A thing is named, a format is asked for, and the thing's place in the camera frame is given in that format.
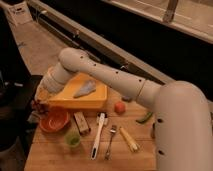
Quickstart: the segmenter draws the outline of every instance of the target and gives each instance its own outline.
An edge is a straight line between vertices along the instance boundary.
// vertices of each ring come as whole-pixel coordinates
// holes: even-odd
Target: gray floor
[[[58,54],[67,47],[35,21],[15,27],[11,24],[23,60],[31,74],[43,75],[56,64]]]
[[[56,64],[60,51],[67,47],[62,41],[35,21],[14,26],[10,25],[23,60],[31,74],[43,75]],[[28,134],[29,144],[33,131]],[[6,151],[0,152],[0,171],[23,171],[26,156],[17,142]]]

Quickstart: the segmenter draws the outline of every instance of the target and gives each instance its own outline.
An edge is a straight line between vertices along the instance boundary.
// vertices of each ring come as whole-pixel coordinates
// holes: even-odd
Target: green pepper
[[[153,112],[147,112],[147,114],[143,118],[137,119],[136,122],[140,124],[144,124],[152,117],[152,115],[153,115]]]

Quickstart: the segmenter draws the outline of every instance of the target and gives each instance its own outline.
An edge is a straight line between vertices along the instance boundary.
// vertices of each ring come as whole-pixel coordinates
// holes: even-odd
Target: orange bowl
[[[70,121],[70,114],[63,108],[50,108],[47,116],[40,119],[39,126],[45,132],[57,132]]]

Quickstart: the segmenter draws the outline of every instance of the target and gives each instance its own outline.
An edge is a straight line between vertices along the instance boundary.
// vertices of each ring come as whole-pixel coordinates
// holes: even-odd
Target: white handle
[[[91,153],[91,159],[94,160],[97,156],[98,153],[98,147],[99,147],[99,143],[100,143],[100,137],[101,137],[101,130],[103,128],[103,122],[99,123],[99,127],[98,127],[98,132],[97,135],[95,137],[95,142],[94,145],[92,147],[92,153]]]

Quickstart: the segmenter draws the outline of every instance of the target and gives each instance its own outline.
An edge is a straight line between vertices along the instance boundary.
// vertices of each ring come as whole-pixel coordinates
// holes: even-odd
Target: metal fork
[[[112,128],[110,129],[110,141],[109,141],[109,145],[105,154],[105,159],[109,160],[109,156],[110,156],[110,148],[111,148],[111,143],[112,143],[112,138],[114,137],[114,135],[116,134],[117,131],[117,126],[116,125],[112,125]]]

